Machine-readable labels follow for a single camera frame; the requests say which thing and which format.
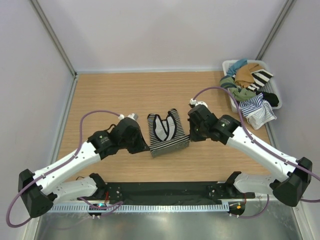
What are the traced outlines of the black white striped tank top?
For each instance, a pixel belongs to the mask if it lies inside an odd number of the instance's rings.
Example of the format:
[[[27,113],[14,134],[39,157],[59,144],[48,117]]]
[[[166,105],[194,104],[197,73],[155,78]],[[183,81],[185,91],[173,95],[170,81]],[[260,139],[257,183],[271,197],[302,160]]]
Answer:
[[[153,158],[189,147],[190,136],[185,133],[175,108],[167,112],[165,119],[162,119],[159,114],[150,113],[147,116],[147,123],[149,150]]]

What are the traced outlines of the blue white striped tank top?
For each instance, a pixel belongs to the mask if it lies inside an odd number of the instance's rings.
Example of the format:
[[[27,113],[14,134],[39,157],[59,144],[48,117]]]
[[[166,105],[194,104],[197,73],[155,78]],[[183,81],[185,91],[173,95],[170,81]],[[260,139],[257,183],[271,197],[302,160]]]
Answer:
[[[258,130],[264,124],[277,119],[272,106],[264,99],[262,93],[249,100],[241,101],[239,107],[242,115],[254,130]]]

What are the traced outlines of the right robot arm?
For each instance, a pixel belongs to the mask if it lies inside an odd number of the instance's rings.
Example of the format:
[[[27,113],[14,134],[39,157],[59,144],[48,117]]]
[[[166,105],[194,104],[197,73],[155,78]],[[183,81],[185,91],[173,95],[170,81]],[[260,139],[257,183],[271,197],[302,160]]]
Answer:
[[[231,198],[253,192],[273,195],[278,201],[295,207],[311,183],[313,163],[306,157],[296,159],[259,139],[230,115],[217,118],[203,104],[188,113],[190,140],[210,139],[235,148],[268,169],[269,175],[250,175],[234,172],[225,192]]]

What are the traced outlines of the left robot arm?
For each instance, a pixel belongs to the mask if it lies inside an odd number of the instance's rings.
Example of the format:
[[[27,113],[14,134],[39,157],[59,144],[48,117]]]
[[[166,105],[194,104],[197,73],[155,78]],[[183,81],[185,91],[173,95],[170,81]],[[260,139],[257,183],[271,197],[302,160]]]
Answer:
[[[48,212],[58,202],[93,197],[101,200],[106,194],[102,178],[94,174],[80,182],[65,180],[85,167],[126,149],[130,154],[149,150],[138,116],[132,113],[121,116],[119,123],[111,131],[100,130],[81,142],[80,147],[55,163],[35,172],[25,169],[18,176],[18,192],[31,218]]]

